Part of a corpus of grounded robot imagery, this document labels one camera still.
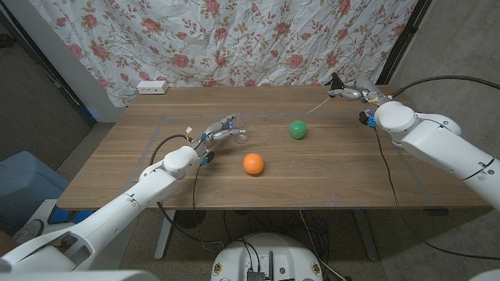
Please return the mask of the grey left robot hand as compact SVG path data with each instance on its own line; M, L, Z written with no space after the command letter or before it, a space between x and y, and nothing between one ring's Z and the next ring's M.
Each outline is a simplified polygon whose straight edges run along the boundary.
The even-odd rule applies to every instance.
M191 143L190 147L195 150L199 158L233 133L233 130L229 126L235 117L236 115L224 116L220 121L208 126L200 138Z

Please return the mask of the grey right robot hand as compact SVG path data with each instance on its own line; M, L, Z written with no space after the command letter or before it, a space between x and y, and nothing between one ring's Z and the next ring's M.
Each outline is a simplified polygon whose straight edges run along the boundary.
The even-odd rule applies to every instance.
M360 101L377 106L391 101L389 96L366 78L359 78L345 84L336 73L333 73L326 86L330 86L330 90L327 92L330 98L343 97L350 101Z

